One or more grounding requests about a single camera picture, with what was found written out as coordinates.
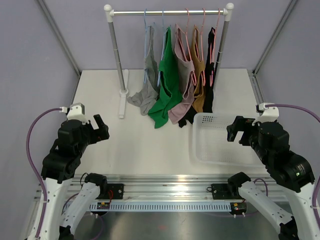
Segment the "grey tank top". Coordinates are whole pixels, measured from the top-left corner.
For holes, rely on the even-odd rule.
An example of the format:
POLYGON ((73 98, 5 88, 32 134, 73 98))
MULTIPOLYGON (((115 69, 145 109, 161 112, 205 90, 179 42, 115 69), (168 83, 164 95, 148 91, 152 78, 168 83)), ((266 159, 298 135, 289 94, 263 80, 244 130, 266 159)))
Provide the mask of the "grey tank top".
POLYGON ((150 60, 147 61, 148 65, 148 80, 147 85, 144 84, 144 74, 143 74, 143 84, 139 92, 134 95, 129 96, 127 101, 129 104, 139 107, 140 114, 146 116, 149 110, 154 106, 159 97, 159 87, 158 87, 158 65, 154 66, 155 72, 151 69, 150 60))

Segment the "light blue hanger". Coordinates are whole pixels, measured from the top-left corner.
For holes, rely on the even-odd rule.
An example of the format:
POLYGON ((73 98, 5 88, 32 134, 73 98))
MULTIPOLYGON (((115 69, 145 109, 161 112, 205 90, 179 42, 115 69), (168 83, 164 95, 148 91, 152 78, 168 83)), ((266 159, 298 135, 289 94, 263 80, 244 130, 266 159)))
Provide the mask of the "light blue hanger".
MULTIPOLYGON (((160 56, 160 62, 164 58, 164 52, 165 52, 165 42, 166 42, 166 31, 165 30, 165 10, 164 8, 162 9, 162 14, 161 14, 161 19, 162 19, 162 49, 161 49, 161 56, 160 56)), ((159 87, 161 83, 161 71, 160 71, 160 64, 158 67, 158 79, 157 79, 157 86, 159 87)))
POLYGON ((154 31, 155 31, 155 22, 152 25, 147 26, 146 22, 146 13, 147 9, 144 10, 143 20, 144 20, 144 80, 143 83, 148 85, 148 60, 150 61, 151 69, 155 73, 155 65, 157 65, 154 58, 154 31))

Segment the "green tank top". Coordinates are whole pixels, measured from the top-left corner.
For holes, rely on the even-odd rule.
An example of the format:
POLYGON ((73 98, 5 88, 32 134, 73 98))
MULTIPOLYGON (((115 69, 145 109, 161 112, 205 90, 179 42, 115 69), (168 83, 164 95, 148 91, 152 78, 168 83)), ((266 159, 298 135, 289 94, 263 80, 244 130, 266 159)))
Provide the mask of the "green tank top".
POLYGON ((172 47, 172 30, 166 29, 163 58, 159 63, 159 97, 148 116, 154 121, 154 128, 163 127, 169 120, 169 111, 182 101, 179 88, 178 64, 172 47))

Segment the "pink tank top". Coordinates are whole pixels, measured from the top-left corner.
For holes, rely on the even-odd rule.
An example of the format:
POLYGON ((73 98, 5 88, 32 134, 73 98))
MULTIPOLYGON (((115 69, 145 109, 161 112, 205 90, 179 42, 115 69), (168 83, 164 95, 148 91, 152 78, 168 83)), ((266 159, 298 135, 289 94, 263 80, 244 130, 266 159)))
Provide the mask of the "pink tank top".
POLYGON ((183 46, 183 37, 185 36, 185 33, 176 24, 173 49, 178 66, 179 91, 182 95, 182 101, 168 111, 168 117, 172 124, 177 124, 186 115, 195 100, 192 80, 192 74, 195 68, 193 61, 190 60, 190 57, 185 53, 183 46))

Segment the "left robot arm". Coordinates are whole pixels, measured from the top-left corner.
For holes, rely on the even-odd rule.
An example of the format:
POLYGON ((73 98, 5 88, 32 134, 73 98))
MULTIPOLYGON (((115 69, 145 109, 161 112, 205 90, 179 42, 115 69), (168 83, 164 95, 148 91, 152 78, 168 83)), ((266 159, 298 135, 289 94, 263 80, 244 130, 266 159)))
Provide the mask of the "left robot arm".
POLYGON ((75 231, 95 199, 108 194, 107 178, 90 173, 80 192, 68 208, 64 208, 66 194, 81 163, 86 148, 108 140, 109 128, 100 115, 94 115, 98 128, 78 119, 66 120, 58 130, 58 137, 43 159, 37 177, 42 196, 29 240, 72 240, 75 231))

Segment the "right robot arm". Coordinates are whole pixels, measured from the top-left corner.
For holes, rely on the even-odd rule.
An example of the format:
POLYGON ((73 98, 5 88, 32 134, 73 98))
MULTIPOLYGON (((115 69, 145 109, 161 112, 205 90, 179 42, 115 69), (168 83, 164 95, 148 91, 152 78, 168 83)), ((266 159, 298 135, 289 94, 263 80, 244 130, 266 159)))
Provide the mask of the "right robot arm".
POLYGON ((236 116, 226 130, 228 142, 233 142, 238 132, 243 133, 239 143, 256 153, 285 194, 292 213, 262 193, 244 172, 227 180, 228 195, 250 202, 274 227, 280 240, 318 240, 320 213, 315 176, 309 162, 291 151, 289 133, 277 121, 259 123, 243 116, 236 116))

